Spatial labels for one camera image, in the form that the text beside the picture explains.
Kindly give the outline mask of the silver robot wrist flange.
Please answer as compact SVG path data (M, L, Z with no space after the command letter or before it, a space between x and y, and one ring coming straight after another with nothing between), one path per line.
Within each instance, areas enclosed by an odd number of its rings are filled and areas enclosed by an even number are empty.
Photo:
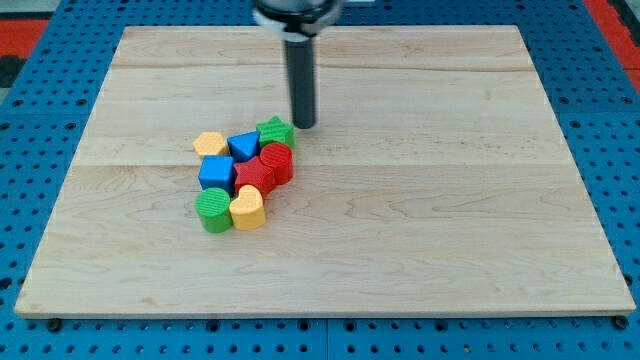
M306 41L335 24L344 0L253 0L256 23L285 41Z

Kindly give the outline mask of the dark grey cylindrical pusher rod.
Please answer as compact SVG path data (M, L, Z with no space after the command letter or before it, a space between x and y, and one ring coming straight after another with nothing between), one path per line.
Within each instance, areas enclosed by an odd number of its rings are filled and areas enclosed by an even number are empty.
M316 124L315 52L312 38L284 42L291 120L299 129Z

